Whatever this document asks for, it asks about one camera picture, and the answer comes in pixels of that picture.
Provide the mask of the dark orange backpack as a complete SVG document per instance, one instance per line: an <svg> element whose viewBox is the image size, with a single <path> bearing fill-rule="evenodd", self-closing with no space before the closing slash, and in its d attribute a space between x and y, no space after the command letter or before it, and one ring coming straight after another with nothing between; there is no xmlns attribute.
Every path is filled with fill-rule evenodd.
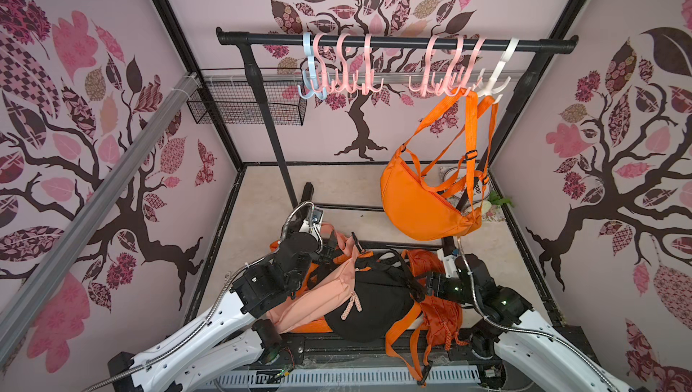
<svg viewBox="0 0 692 392"><path fill-rule="evenodd" d="M417 384L424 386L432 370L430 353L436 346L449 351L454 343L464 346L460 339L463 323L461 305L449 300L429 296L425 293L425 280L434 272L445 273L443 262L436 253L425 250L390 251L380 257L380 262L389 266L394 276L409 291L413 303L405 314L392 325L385 335L385 351L390 357L400 359L407 366ZM421 323L410 337L411 359L398 354L393 344L416 320Z"/></svg>

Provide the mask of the black and orange bag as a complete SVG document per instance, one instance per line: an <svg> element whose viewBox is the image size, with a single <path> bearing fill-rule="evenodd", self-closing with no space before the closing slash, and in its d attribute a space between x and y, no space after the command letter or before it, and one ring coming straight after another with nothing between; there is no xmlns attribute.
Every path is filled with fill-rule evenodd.
<svg viewBox="0 0 692 392"><path fill-rule="evenodd" d="M376 251L358 258L354 292L340 307L294 331L333 333L347 341L369 343L385 337L425 297L425 288L414 276L405 253Z"/></svg>

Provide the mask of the bright orange waist bag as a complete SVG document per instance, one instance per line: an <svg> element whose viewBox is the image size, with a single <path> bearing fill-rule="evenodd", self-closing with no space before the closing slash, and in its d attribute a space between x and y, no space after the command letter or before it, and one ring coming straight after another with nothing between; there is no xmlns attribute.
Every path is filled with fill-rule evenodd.
<svg viewBox="0 0 692 392"><path fill-rule="evenodd" d="M466 152L458 161L454 178L438 186L428 184L425 177L438 163L433 160L425 168L409 149L409 142L396 150L380 178L380 192L384 211L390 222L408 237L418 241L432 241L445 237L468 235L482 225L482 209L472 206L465 213L449 202L449 198L462 191L473 199L475 184L481 183L485 191L489 182L488 165L477 165L479 151L479 120L490 112L488 138L492 139L497 121L498 103L492 96L480 98L473 91L460 90L444 98L414 131L420 134L458 104L465 100L465 124L458 136L466 142Z"/></svg>

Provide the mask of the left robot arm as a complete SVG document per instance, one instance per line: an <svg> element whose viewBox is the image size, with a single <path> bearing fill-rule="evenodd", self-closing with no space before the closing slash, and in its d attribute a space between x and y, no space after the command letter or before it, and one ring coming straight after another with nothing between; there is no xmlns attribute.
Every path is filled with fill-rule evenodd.
<svg viewBox="0 0 692 392"><path fill-rule="evenodd" d="M274 351L281 334L333 312L355 290L358 250L352 238L333 234L345 259L313 289L304 289L326 246L298 232L271 253L241 268L214 305L164 341L137 354L113 357L116 391L193 391L223 372Z"/></svg>

